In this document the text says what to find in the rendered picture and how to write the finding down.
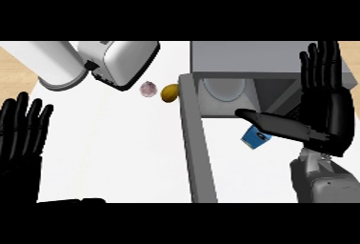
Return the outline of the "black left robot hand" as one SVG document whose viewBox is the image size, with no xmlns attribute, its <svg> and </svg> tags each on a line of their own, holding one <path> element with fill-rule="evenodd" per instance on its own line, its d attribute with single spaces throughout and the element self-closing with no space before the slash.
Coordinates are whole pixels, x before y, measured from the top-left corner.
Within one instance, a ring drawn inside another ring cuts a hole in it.
<svg viewBox="0 0 360 244">
<path fill-rule="evenodd" d="M 27 92 L 0 108 L 0 206 L 38 203 L 42 150 L 52 106 L 27 103 Z"/>
</svg>

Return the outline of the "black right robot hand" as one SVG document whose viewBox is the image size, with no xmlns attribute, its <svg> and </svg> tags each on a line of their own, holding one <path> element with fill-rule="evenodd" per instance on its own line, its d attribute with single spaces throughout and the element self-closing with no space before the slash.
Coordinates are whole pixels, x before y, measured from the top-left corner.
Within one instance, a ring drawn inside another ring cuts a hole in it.
<svg viewBox="0 0 360 244">
<path fill-rule="evenodd" d="M 297 118 L 237 109 L 234 115 L 269 135 L 299 141 L 315 152 L 342 157 L 353 137 L 353 107 L 342 84 L 339 43 L 318 41 L 300 60 L 300 104 Z"/>
</svg>

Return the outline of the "blue milk carton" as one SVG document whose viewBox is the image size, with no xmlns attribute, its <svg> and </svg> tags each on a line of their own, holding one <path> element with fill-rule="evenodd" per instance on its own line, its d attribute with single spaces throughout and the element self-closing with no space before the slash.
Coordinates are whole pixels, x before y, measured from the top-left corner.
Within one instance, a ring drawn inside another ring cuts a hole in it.
<svg viewBox="0 0 360 244">
<path fill-rule="evenodd" d="M 255 126 L 247 128 L 241 136 L 241 141 L 252 150 L 256 149 L 269 139 L 271 135 L 262 133 Z"/>
</svg>

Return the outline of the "grey microwave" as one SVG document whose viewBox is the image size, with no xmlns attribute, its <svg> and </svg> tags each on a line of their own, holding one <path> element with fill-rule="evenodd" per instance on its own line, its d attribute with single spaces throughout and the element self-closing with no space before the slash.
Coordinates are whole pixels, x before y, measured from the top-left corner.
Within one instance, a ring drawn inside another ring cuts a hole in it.
<svg viewBox="0 0 360 244">
<path fill-rule="evenodd" d="M 300 100 L 299 53 L 306 41 L 193 41 L 190 64 L 200 115 L 237 109 L 288 114 Z"/>
</svg>

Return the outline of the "grey microwave door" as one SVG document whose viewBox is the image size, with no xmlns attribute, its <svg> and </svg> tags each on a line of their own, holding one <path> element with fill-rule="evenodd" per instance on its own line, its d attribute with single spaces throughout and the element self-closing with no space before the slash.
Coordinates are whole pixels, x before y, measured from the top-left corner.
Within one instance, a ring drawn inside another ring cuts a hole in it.
<svg viewBox="0 0 360 244">
<path fill-rule="evenodd" d="M 216 203 L 218 198 L 194 93 L 194 79 L 190 74 L 181 74 L 178 77 L 178 100 L 191 202 Z"/>
</svg>

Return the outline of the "white cylindrical appliance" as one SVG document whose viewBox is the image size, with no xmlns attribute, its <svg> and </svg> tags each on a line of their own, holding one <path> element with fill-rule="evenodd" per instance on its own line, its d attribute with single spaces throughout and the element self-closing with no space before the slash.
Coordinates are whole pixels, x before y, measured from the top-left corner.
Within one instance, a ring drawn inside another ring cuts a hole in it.
<svg viewBox="0 0 360 244">
<path fill-rule="evenodd" d="M 0 41 L 0 47 L 38 75 L 49 91 L 70 89 L 85 78 L 88 71 L 67 41 Z"/>
</svg>

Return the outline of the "pale pink garlic bulb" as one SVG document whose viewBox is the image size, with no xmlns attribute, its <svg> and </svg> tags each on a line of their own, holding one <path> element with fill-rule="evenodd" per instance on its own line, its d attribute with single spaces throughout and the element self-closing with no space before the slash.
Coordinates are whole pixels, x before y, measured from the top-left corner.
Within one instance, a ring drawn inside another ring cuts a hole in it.
<svg viewBox="0 0 360 244">
<path fill-rule="evenodd" d="M 151 97 L 156 93 L 157 93 L 157 88 L 156 88 L 156 85 L 150 82 L 150 81 L 145 81 L 139 88 L 139 94 L 144 96 L 144 97 Z"/>
</svg>

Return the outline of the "yellow lemon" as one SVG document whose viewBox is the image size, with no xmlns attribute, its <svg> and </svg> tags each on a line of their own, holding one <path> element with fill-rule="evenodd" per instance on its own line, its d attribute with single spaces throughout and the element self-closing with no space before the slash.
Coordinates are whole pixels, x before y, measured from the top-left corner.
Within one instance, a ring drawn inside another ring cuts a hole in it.
<svg viewBox="0 0 360 244">
<path fill-rule="evenodd" d="M 175 84 L 169 84 L 163 87 L 160 92 L 160 98 L 166 103 L 170 103 L 178 96 L 178 86 Z"/>
</svg>

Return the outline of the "white toaster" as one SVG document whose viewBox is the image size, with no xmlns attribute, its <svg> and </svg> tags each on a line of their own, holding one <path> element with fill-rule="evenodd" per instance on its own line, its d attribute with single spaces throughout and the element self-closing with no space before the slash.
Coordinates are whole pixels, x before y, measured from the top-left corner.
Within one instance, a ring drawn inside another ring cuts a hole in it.
<svg viewBox="0 0 360 244">
<path fill-rule="evenodd" d="M 79 41 L 76 46 L 83 68 L 120 92 L 134 85 L 159 49 L 157 41 Z"/>
</svg>

